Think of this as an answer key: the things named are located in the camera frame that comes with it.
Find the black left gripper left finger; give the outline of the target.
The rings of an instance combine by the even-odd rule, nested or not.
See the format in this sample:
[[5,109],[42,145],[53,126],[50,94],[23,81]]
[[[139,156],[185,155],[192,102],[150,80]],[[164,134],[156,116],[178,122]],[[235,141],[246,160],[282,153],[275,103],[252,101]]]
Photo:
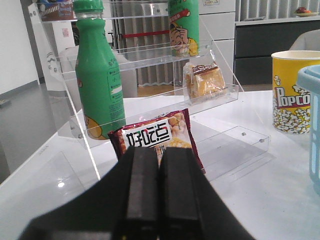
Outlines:
[[158,160],[130,147],[97,183],[27,225],[20,240],[155,240]]

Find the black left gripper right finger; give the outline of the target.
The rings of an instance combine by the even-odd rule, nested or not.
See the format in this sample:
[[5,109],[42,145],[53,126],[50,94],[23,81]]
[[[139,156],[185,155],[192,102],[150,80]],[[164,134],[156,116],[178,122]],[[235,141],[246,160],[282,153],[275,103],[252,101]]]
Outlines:
[[213,189],[190,148],[165,150],[159,170],[161,240],[252,240]]

